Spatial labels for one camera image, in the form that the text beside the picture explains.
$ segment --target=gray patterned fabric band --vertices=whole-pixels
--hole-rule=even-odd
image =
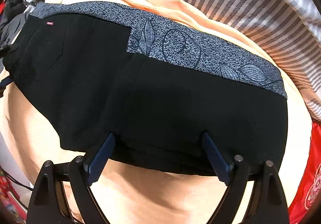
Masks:
[[[39,3],[31,15],[46,18],[61,13],[86,14],[131,27],[127,52],[261,87],[286,98],[277,67],[219,37],[144,10],[110,2]]]

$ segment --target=black fabric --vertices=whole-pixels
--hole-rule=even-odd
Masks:
[[[201,148],[279,168],[287,101],[263,88],[126,53],[131,29],[80,14],[29,16],[4,66],[51,122],[61,147],[85,152],[110,132],[111,159],[179,174],[215,175]]]
[[[18,14],[23,13],[26,10],[26,6],[23,3],[23,0],[6,0],[3,16],[0,22],[0,36],[1,30],[9,24],[9,22]]]
[[[15,36],[19,33],[19,31],[24,26],[28,15],[30,13],[21,13],[15,16],[9,24],[7,24],[2,29],[2,34],[0,36],[0,45],[10,44]],[[0,59],[0,72],[3,70],[2,58]]]

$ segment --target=metal rivet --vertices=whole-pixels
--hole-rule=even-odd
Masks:
[[[243,161],[243,157],[240,156],[240,155],[235,155],[235,156],[234,156],[234,159],[235,159],[236,161],[239,161],[239,162]]]
[[[271,161],[266,161],[265,164],[266,164],[267,166],[269,166],[269,167],[272,167],[272,166],[273,166],[273,162],[271,162]]]
[[[83,156],[79,155],[75,158],[75,162],[81,162],[83,160]]]
[[[50,165],[51,165],[51,161],[46,161],[46,162],[44,163],[44,165],[45,165],[45,167],[50,166]]]

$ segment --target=peach fabric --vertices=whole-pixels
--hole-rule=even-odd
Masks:
[[[57,4],[84,1],[109,1],[157,13],[219,36],[275,65],[258,45],[243,34],[209,20],[182,0],[46,0],[47,3]],[[288,140],[279,175],[290,205],[306,167],[312,122],[299,91],[282,70],[281,74],[288,95]],[[7,75],[4,70],[0,79]],[[0,99],[0,131],[32,183],[44,161],[68,162],[81,154],[60,148],[59,137],[49,121],[28,102],[14,83],[7,87],[4,97]],[[242,220],[252,185],[249,182],[234,223]],[[80,219],[69,184],[65,184],[65,188],[70,208]],[[199,224],[206,223],[214,212],[224,194],[225,185],[217,177],[163,173],[109,160],[99,181],[91,189],[112,224]]]

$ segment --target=black cable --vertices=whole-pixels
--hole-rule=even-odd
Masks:
[[[15,184],[17,184],[17,185],[19,185],[19,186],[22,186],[22,187],[24,187],[24,188],[26,188],[26,189],[28,189],[28,190],[30,190],[30,191],[33,191],[33,188],[30,188],[30,187],[28,187],[28,186],[26,186],[26,185],[23,185],[22,183],[20,183],[20,182],[18,182],[14,177],[12,177],[9,173],[7,173],[4,169],[2,169],[2,171],[4,172],[4,174],[7,176],[7,178],[9,179],[9,180],[11,180],[13,183],[15,183]]]
[[[23,204],[23,203],[21,202],[21,200],[19,200],[19,199],[16,197],[16,195],[13,193],[13,190],[12,190],[11,187],[10,187],[10,189],[11,189],[10,193],[11,193],[12,196],[20,203],[21,207],[24,207],[25,210],[28,210],[28,207],[27,207],[25,204]]]

